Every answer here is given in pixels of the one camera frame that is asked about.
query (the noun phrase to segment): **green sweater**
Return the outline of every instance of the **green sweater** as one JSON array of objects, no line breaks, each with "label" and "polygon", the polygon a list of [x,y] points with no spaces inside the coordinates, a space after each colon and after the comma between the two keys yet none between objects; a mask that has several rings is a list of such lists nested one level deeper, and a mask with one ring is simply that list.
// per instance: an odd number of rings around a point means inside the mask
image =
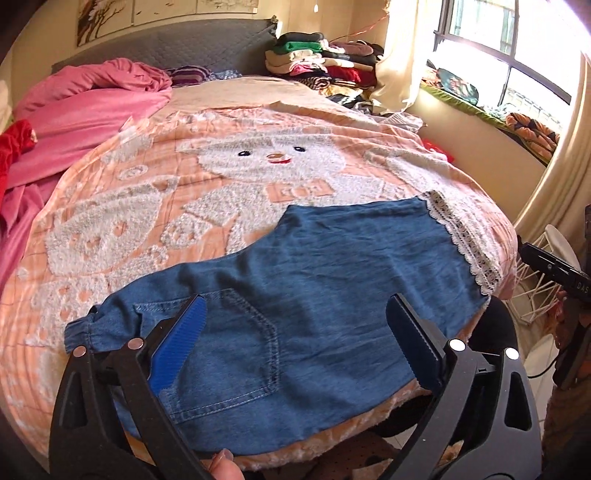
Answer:
[{"label": "green sweater", "polygon": [[285,43],[285,45],[273,48],[273,51],[278,55],[283,55],[294,50],[311,50],[314,53],[320,53],[322,51],[322,46],[318,42],[289,41]]}]

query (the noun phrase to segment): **window frame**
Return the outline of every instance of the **window frame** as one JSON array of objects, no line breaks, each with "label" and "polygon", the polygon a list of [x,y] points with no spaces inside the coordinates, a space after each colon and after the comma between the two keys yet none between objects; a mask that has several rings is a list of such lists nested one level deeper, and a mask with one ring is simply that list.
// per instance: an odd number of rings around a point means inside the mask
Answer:
[{"label": "window frame", "polygon": [[517,35],[519,32],[519,0],[515,0],[515,22],[513,26],[513,39],[511,43],[511,52],[509,54],[503,53],[500,50],[497,50],[492,47],[488,47],[481,43],[475,42],[473,40],[468,40],[467,38],[459,37],[458,35],[454,35],[451,33],[452,29],[452,16],[453,16],[453,7],[457,0],[443,0],[441,2],[441,15],[439,17],[439,27],[433,33],[435,34],[435,45],[433,46],[433,51],[437,50],[439,44],[444,41],[454,41],[457,43],[463,43],[464,45],[469,45],[477,50],[480,50],[497,60],[500,60],[507,64],[507,77],[505,78],[505,83],[503,85],[503,89],[501,91],[501,97],[499,98],[499,102],[497,103],[498,106],[502,104],[503,99],[505,98],[505,94],[507,92],[507,86],[509,84],[509,77],[511,76],[511,70],[515,69],[519,72],[527,75],[532,80],[535,80],[542,86],[546,87],[549,91],[555,94],[558,98],[560,98],[563,102],[566,102],[570,105],[572,100],[571,95],[563,90],[561,87],[556,85],[554,82],[548,80],[546,77],[541,75],[540,73],[536,72],[534,69],[528,67],[527,65],[521,63],[520,61],[515,59],[515,52],[517,50]]}]

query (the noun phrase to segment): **black clamp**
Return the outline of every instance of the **black clamp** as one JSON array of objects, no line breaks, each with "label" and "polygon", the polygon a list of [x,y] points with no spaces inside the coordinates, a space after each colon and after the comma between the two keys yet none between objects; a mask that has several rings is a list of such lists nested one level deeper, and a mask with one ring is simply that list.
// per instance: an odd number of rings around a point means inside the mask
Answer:
[{"label": "black clamp", "polygon": [[[90,353],[79,346],[72,352],[51,424],[53,478],[212,480],[148,383],[152,356],[182,315],[163,320],[145,341],[131,339],[117,351]],[[386,316],[434,400],[380,480],[535,480],[541,472],[540,430],[517,351],[487,355],[459,339],[447,341],[399,295],[390,298]],[[132,453],[111,396],[113,386],[121,386],[155,465]],[[457,440],[464,441],[459,456],[437,468],[446,447]]]}]

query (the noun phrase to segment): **painting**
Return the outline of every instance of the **painting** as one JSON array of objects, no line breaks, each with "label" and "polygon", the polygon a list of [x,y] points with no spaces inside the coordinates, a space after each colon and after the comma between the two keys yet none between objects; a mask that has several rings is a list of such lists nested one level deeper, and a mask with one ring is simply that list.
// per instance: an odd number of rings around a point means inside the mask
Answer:
[{"label": "painting", "polygon": [[197,0],[135,0],[134,25],[195,13]]},{"label": "painting", "polygon": [[183,15],[254,14],[259,0],[79,0],[76,45],[133,25]]},{"label": "painting", "polygon": [[255,14],[258,0],[198,0],[198,14],[245,13]]},{"label": "painting", "polygon": [[132,9],[133,0],[80,0],[76,45],[130,27]]}]

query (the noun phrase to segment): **curtain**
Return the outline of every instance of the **curtain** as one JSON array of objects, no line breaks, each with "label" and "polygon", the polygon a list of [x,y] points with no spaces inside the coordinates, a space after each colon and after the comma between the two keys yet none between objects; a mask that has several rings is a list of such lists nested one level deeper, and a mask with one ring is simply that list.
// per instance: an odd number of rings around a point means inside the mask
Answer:
[{"label": "curtain", "polygon": [[378,87],[370,97],[378,107],[401,112],[416,100],[427,57],[433,51],[428,12],[437,4],[434,0],[388,2],[385,57],[375,67]]},{"label": "curtain", "polygon": [[0,80],[0,133],[4,132],[8,120],[10,119],[10,114],[12,113],[12,109],[8,102],[8,95],[6,82]]},{"label": "curtain", "polygon": [[554,225],[577,254],[584,247],[584,209],[591,203],[591,65],[581,55],[572,116],[550,165],[519,214],[515,229],[525,241]]}]

